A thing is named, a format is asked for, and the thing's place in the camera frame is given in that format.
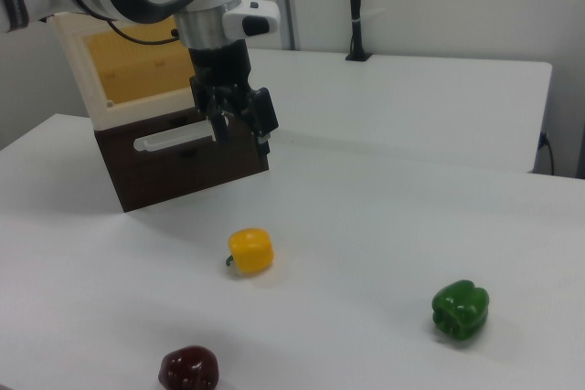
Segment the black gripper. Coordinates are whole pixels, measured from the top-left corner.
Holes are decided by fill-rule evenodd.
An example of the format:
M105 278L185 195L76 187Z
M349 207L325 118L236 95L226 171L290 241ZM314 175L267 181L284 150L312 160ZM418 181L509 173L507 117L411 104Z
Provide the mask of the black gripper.
M279 127L268 89L252 90L248 47L243 39L224 47L197 50L189 55L195 70L190 79L195 107L207 116L215 140L226 143L229 127L223 111L250 128L259 156L270 153L271 133Z

